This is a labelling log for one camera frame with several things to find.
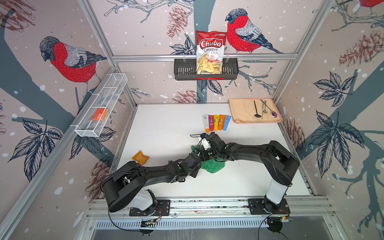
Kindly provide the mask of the green cleaning cloth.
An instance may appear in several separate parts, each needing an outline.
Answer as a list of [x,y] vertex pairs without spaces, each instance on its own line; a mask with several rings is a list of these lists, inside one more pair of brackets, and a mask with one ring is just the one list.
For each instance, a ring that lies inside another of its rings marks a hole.
[[225,167],[225,161],[222,159],[208,159],[204,157],[205,148],[203,146],[191,146],[192,152],[196,153],[201,159],[201,169],[214,174]]

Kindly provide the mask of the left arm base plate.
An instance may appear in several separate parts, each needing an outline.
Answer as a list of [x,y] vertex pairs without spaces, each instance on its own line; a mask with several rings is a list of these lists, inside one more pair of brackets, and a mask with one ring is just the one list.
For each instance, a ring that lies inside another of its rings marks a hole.
[[138,208],[131,208],[130,217],[160,217],[168,216],[170,213],[170,200],[157,200],[155,203],[150,205],[144,211]]

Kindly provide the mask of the white toothpaste tube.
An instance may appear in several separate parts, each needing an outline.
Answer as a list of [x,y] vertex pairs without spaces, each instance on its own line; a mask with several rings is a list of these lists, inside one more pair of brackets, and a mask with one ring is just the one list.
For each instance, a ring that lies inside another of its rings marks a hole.
[[210,132],[209,114],[203,115],[203,124],[206,133]]

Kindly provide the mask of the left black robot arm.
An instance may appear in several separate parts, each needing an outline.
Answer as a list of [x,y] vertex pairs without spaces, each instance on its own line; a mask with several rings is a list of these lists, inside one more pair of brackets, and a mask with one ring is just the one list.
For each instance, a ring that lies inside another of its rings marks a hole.
[[170,161],[167,165],[144,167],[135,161],[123,165],[102,180],[101,190],[105,195],[109,212],[114,213],[132,202],[140,190],[160,183],[182,183],[189,176],[196,178],[202,160],[191,153],[185,159]]

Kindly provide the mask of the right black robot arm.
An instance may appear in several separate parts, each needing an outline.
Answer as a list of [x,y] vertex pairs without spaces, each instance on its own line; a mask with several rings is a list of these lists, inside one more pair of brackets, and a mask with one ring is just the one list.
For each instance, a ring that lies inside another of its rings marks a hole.
[[263,206],[267,213],[280,209],[288,188],[300,166],[300,161],[277,141],[264,145],[226,144],[214,132],[200,134],[208,142],[203,151],[203,160],[252,161],[262,163],[272,177],[269,189],[264,196]]

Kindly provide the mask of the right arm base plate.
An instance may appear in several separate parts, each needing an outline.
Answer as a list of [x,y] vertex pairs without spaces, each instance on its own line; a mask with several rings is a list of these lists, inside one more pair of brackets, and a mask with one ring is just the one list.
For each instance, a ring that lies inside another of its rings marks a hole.
[[248,208],[251,215],[290,215],[291,211],[286,199],[282,199],[280,204],[274,204],[267,198],[248,199]]

